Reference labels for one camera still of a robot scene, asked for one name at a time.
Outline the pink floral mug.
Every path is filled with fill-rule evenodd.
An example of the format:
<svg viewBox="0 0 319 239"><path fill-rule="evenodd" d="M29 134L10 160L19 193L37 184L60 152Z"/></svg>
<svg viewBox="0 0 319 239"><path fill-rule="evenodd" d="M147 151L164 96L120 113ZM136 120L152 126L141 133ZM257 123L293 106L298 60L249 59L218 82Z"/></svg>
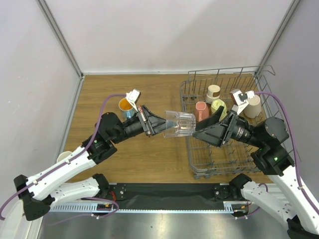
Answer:
<svg viewBox="0 0 319 239"><path fill-rule="evenodd" d="M194 115L197 122L205 120L209 117L209 108L206 102L197 102L195 105Z"/></svg>

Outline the clear plastic cup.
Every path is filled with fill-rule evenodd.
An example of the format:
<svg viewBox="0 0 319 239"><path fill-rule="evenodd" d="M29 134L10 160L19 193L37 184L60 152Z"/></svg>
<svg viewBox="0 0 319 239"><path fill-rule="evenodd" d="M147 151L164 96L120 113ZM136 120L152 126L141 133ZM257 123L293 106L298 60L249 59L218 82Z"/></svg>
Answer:
<svg viewBox="0 0 319 239"><path fill-rule="evenodd" d="M192 136L195 132L196 118L194 114L165 111L165 118L164 137Z"/></svg>

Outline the blue mug orange inside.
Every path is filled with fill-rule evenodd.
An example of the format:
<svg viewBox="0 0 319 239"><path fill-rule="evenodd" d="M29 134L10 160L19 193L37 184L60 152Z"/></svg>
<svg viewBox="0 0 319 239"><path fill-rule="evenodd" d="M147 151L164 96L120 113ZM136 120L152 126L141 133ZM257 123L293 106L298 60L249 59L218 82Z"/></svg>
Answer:
<svg viewBox="0 0 319 239"><path fill-rule="evenodd" d="M119 109L121 111L121 114L122 114L124 120L128 120L128 119L132 118L136 113L136 110L127 101L126 98L123 98L119 101Z"/></svg>

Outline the steel tumbler brown band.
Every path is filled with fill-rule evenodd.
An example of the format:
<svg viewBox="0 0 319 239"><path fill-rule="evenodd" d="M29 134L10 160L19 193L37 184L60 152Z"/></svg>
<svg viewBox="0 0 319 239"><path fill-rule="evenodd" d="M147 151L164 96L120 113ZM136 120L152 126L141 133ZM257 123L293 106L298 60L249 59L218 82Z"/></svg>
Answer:
<svg viewBox="0 0 319 239"><path fill-rule="evenodd" d="M220 99L221 88L218 85L210 85L207 88L206 102L212 104L215 100Z"/></svg>

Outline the beige paper cup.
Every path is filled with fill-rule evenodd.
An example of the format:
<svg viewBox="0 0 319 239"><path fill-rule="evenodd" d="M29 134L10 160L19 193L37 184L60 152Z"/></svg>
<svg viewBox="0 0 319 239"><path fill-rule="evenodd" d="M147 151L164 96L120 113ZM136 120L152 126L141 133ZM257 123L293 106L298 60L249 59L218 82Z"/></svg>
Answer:
<svg viewBox="0 0 319 239"><path fill-rule="evenodd" d="M244 109L244 114L251 119L256 118L261 113L261 99L258 95L248 99L248 105Z"/></svg>

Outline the grey mug white inside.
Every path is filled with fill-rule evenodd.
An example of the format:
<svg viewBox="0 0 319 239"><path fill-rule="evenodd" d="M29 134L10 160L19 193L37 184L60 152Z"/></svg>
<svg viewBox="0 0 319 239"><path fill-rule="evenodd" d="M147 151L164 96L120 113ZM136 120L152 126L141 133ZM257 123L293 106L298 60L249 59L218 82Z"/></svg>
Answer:
<svg viewBox="0 0 319 239"><path fill-rule="evenodd" d="M68 157L69 155L72 154L72 151L64 151L61 154L59 154L58 158L56 159L56 163L60 162L64 158Z"/></svg>

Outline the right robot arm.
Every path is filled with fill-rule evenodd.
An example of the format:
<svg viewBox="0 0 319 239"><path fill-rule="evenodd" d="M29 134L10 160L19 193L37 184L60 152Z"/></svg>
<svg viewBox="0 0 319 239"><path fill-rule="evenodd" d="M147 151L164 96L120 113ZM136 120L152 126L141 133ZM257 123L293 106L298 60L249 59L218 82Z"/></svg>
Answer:
<svg viewBox="0 0 319 239"><path fill-rule="evenodd" d="M270 117L256 126L234 111L220 119L223 107L212 116L196 124L193 137L212 146L221 147L230 139L254 146L251 153L254 164L267 175L287 199L284 203L258 186L245 174L230 181L229 194L234 200L246 199L276 219L292 239L317 239L319 237L318 205L313 195L304 196L306 186L300 186L297 164L282 146L289 138L282 119Z"/></svg>

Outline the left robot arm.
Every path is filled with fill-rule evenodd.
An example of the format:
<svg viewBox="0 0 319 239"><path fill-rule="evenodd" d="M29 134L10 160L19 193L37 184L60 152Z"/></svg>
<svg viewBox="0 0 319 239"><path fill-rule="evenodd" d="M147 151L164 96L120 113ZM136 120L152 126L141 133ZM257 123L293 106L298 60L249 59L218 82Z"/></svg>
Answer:
<svg viewBox="0 0 319 239"><path fill-rule="evenodd" d="M111 157L117 151L115 144L141 133L156 135L174 125L172 120L154 115L146 106L124 122L115 113L104 113L95 133L66 158L34 176L19 175L14 179L26 219L36 220L52 207L76 199L107 198L110 185L103 174L94 174L78 183L68 180Z"/></svg>

